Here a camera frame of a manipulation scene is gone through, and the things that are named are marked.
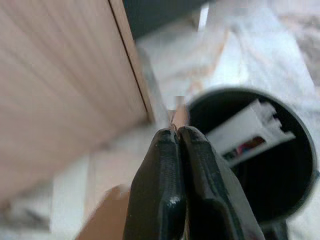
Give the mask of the brown cardboard scrap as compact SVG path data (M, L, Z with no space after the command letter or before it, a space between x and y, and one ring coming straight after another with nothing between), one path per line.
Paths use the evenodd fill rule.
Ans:
M189 121L189 113L182 96L176 97L176 110L170 117L170 125L178 137L178 129ZM127 240L127 212L131 186L111 188L104 200L91 214L75 240Z

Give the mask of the round black rubbish bin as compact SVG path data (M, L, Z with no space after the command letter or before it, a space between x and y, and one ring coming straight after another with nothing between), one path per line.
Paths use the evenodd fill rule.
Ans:
M295 135L233 168L257 221L266 226L298 212L312 194L318 159L305 123L279 98L243 87L210 90L193 99L188 111L191 126L207 134L254 100L271 103L283 129Z

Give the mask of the white carton box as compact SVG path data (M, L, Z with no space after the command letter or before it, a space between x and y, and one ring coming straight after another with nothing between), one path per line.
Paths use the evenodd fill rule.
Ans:
M216 152L232 168L296 136L281 129L275 107L255 100L206 134Z

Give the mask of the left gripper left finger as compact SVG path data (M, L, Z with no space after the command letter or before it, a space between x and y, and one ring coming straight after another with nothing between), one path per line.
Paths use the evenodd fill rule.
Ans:
M187 200L177 133L156 132L130 188L126 240L181 240Z

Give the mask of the light wooden cabinet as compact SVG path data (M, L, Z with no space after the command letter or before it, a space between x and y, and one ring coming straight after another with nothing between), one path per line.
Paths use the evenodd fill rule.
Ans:
M0 205L153 117L122 0L0 0Z

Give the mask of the black furniture panel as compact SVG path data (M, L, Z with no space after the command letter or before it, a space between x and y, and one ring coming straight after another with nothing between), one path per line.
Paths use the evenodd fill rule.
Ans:
M132 37L140 37L212 0L122 0Z

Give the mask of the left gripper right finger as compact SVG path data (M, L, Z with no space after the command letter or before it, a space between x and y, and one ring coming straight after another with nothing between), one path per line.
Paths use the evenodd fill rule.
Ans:
M179 128L190 240L265 240L243 188L207 138Z

